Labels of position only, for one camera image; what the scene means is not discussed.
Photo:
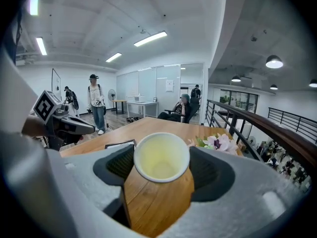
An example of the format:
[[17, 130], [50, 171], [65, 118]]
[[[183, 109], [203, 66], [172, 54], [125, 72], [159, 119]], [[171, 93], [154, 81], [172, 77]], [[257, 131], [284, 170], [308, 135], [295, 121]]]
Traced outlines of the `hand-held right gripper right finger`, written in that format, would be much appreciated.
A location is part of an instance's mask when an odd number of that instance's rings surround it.
[[190, 148], [188, 210], [159, 238], [277, 238], [306, 196], [260, 161]]

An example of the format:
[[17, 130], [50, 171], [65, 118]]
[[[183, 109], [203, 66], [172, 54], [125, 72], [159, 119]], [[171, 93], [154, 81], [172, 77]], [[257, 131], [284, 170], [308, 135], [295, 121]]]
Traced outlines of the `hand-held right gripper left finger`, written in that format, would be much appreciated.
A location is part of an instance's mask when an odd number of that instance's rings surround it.
[[124, 182], [134, 166], [134, 145], [124, 144], [101, 151], [61, 157], [48, 153], [52, 171], [71, 196], [83, 195], [98, 210], [130, 228]]

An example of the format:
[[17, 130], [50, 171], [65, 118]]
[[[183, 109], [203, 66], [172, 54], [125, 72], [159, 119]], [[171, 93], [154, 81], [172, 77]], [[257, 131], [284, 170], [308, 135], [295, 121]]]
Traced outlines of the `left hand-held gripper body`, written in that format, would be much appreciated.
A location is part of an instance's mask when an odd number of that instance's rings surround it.
[[35, 114], [44, 122], [48, 148], [60, 150], [69, 144], [77, 144], [82, 135], [76, 134], [76, 117], [51, 91], [43, 91], [34, 105]]

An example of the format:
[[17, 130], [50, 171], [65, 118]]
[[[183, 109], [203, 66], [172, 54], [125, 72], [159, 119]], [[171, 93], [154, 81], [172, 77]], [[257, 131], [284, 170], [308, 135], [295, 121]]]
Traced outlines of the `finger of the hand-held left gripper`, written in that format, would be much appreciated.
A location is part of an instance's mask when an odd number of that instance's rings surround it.
[[92, 134], [95, 132], [95, 127], [77, 117], [68, 117], [69, 131], [74, 134]]

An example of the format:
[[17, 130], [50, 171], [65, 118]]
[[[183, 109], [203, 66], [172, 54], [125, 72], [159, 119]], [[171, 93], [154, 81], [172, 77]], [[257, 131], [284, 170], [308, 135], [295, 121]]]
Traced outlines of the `yellow paper cup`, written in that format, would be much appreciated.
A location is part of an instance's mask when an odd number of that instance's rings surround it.
[[134, 167], [146, 180], [168, 183], [188, 169], [189, 147], [172, 133], [158, 132], [144, 137], [134, 150]]

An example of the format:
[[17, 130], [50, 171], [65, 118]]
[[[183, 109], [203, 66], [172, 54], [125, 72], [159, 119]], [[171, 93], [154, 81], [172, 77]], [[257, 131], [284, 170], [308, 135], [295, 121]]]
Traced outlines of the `person's left forearm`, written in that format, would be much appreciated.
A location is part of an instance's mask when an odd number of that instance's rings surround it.
[[43, 121], [37, 117], [29, 115], [24, 123], [21, 133], [30, 137], [46, 136], [47, 128]]

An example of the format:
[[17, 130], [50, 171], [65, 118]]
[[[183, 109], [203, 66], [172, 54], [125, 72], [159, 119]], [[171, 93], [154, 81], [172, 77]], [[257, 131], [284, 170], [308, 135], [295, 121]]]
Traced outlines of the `whiteboard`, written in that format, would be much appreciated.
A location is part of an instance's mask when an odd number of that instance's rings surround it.
[[51, 89], [52, 92], [55, 94], [55, 96], [59, 99], [62, 100], [62, 95], [61, 95], [61, 78], [56, 72], [56, 70], [53, 68], [52, 69], [52, 80], [51, 80]]

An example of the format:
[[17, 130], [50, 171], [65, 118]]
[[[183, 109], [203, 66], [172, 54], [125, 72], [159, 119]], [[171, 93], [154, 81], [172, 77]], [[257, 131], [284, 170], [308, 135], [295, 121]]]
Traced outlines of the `wooden side table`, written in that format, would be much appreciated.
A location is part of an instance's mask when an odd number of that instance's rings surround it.
[[[115, 111], [115, 113], [117, 115], [125, 114], [124, 104], [126, 104], [126, 100], [112, 100], [111, 102], [113, 104], [113, 110]], [[118, 105], [119, 104], [121, 105], [121, 110], [120, 111], [118, 110]]]

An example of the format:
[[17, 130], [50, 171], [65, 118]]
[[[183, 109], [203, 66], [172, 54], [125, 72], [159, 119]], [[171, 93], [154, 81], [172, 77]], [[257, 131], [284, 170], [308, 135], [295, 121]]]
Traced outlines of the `standing fan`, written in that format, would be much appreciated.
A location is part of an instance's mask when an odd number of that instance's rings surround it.
[[112, 103], [112, 111], [116, 111], [116, 107], [115, 107], [115, 103], [114, 103], [114, 100], [115, 100], [115, 97], [116, 97], [116, 93], [113, 89], [110, 89], [108, 91], [108, 99], [111, 101]]

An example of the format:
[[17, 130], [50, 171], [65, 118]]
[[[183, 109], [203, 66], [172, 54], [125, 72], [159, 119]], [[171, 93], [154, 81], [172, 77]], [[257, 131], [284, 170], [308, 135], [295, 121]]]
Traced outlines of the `vase of pink flowers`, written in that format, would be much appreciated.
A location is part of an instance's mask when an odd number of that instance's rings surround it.
[[196, 139], [189, 139], [188, 147], [196, 146], [216, 151], [225, 152], [231, 155], [238, 155], [238, 146], [227, 134], [214, 134], [203, 139], [196, 136]]

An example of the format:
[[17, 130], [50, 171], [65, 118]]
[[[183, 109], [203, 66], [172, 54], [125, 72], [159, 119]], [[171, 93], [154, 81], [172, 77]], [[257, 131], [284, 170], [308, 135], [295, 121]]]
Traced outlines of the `white desk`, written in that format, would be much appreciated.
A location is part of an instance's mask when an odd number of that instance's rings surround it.
[[[142, 114], [143, 117], [152, 117], [152, 118], [156, 118], [159, 115], [159, 103], [158, 102], [149, 102], [149, 101], [145, 101], [145, 102], [135, 102], [135, 101], [127, 101], [127, 114], [128, 116], [130, 116], [130, 111], [129, 111], [129, 107], [130, 105], [135, 105], [138, 107], [142, 107]], [[147, 108], [148, 107], [155, 107], [156, 109], [156, 114], [155, 115], [149, 115], [147, 114]]]

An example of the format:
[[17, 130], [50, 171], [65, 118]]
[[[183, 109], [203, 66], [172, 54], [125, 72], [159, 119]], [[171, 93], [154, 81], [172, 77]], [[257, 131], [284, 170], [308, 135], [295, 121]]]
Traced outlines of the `wooden handrail metal railing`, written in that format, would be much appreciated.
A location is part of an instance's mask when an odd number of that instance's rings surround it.
[[[224, 126], [220, 125], [217, 118], [224, 121]], [[207, 100], [205, 119], [207, 120], [209, 126], [214, 127], [217, 125], [219, 128], [226, 128], [228, 126], [229, 134], [236, 134], [238, 139], [247, 146], [247, 149], [251, 152], [253, 157], [260, 161], [261, 158], [259, 154], [252, 148], [246, 137], [242, 135], [242, 130], [238, 130], [236, 128], [237, 121], [239, 119], [243, 121], [243, 124], [245, 124], [245, 122], [249, 122], [261, 132], [279, 143], [304, 167], [312, 181], [317, 182], [317, 146], [297, 133], [282, 128], [257, 114], [240, 110], [233, 106], [213, 100]]]

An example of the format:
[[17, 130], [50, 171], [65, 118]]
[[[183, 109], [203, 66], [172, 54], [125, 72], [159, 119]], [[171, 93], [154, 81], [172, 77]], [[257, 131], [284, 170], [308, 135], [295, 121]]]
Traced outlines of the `black metal railing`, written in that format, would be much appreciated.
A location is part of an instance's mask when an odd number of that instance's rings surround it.
[[271, 107], [268, 108], [267, 118], [317, 145], [317, 121]]

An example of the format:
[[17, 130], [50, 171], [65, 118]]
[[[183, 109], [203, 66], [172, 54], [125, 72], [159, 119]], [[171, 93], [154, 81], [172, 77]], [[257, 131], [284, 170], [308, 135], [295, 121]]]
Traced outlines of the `black office chair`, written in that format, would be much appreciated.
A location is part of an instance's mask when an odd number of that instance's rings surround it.
[[199, 108], [200, 108], [200, 98], [191, 98], [190, 99], [190, 107], [191, 107], [190, 114], [187, 117], [181, 117], [181, 122], [182, 123], [189, 123], [191, 118], [199, 110]]

